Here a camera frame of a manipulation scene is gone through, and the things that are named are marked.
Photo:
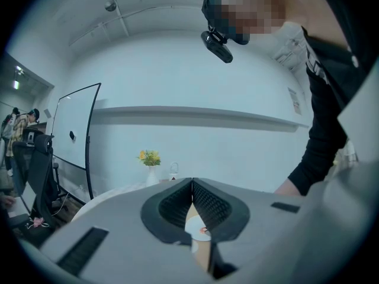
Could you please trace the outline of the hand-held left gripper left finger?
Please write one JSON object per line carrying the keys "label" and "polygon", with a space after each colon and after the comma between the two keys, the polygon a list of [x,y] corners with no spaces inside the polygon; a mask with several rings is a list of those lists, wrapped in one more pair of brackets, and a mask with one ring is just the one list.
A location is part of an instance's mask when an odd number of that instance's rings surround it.
{"label": "hand-held left gripper left finger", "polygon": [[185,180],[160,183],[104,200],[55,232],[40,251],[54,263],[91,228],[107,231],[78,277],[90,283],[207,283],[190,246],[166,244],[144,226],[140,211],[151,196]]}

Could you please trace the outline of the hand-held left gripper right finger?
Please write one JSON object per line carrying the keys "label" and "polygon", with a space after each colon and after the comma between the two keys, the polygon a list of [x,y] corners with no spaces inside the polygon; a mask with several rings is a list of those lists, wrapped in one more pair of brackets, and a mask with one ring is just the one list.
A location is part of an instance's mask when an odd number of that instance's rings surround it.
{"label": "hand-held left gripper right finger", "polygon": [[306,283],[306,217],[312,197],[192,180],[193,204],[210,230],[200,283]]}

